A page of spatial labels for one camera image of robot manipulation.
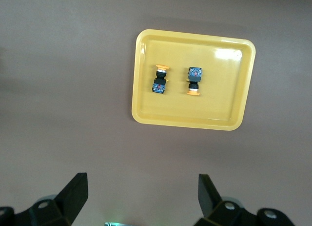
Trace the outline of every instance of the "gray floor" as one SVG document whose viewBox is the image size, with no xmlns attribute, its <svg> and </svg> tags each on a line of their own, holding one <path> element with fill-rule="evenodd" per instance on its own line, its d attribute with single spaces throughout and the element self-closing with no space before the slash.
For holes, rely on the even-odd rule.
<svg viewBox="0 0 312 226">
<path fill-rule="evenodd" d="M 312 209 L 312 0 L 0 0 L 0 205 L 20 212 L 88 173 L 75 226 L 192 226 L 199 173 L 251 213 Z M 131 115 L 144 29 L 251 40 L 242 125 L 144 125 Z"/>
</svg>

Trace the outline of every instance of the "gray table surface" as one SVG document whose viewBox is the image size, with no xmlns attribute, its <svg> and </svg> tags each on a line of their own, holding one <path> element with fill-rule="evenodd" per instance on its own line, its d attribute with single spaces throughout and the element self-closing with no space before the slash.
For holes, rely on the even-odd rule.
<svg viewBox="0 0 312 226">
<path fill-rule="evenodd" d="M 146 125 L 131 115 L 144 29 L 251 40 L 242 125 Z M 197 178 L 297 226 L 312 209 L 312 0 L 0 0 L 0 205 L 20 212 L 87 172 L 75 226 L 192 226 Z"/>
</svg>

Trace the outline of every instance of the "yellow tray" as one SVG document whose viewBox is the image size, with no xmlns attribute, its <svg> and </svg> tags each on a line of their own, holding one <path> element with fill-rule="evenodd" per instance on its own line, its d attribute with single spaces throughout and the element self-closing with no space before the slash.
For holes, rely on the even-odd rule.
<svg viewBox="0 0 312 226">
<path fill-rule="evenodd" d="M 255 58 L 248 40 L 144 30 L 136 40 L 132 115 L 139 123 L 234 130 L 243 120 Z M 167 65 L 164 94 L 156 64 Z M 187 95 L 189 67 L 201 67 L 199 96 Z"/>
</svg>

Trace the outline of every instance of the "yellow rectangular plate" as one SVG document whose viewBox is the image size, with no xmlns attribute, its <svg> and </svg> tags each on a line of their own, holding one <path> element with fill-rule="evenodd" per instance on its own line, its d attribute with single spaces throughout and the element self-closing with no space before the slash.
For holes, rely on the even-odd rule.
<svg viewBox="0 0 312 226">
<path fill-rule="evenodd" d="M 144 30 L 136 40 L 132 115 L 139 123 L 234 130 L 243 120 L 255 58 L 248 40 Z M 156 64 L 167 65 L 164 94 Z M 201 67 L 199 96 L 186 94 L 189 67 Z"/>
</svg>

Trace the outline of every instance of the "silver screw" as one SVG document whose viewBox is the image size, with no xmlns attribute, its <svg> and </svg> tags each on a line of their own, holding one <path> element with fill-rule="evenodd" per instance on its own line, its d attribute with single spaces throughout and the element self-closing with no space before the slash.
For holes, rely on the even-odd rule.
<svg viewBox="0 0 312 226">
<path fill-rule="evenodd" d="M 271 219 L 276 219 L 277 218 L 276 214 L 273 211 L 271 211 L 271 210 L 264 211 L 264 214 L 267 217 L 271 218 Z"/>
<path fill-rule="evenodd" d="M 226 207 L 228 210 L 234 210 L 234 209 L 235 209 L 235 206 L 234 206 L 232 203 L 226 203 L 226 204 L 225 204 L 225 207 Z"/>
<path fill-rule="evenodd" d="M 43 203 L 40 203 L 40 204 L 39 204 L 38 208 L 39 208 L 39 209 L 42 209 L 42 208 L 47 207 L 48 205 L 49 205 L 49 202 L 43 202 Z"/>
</svg>

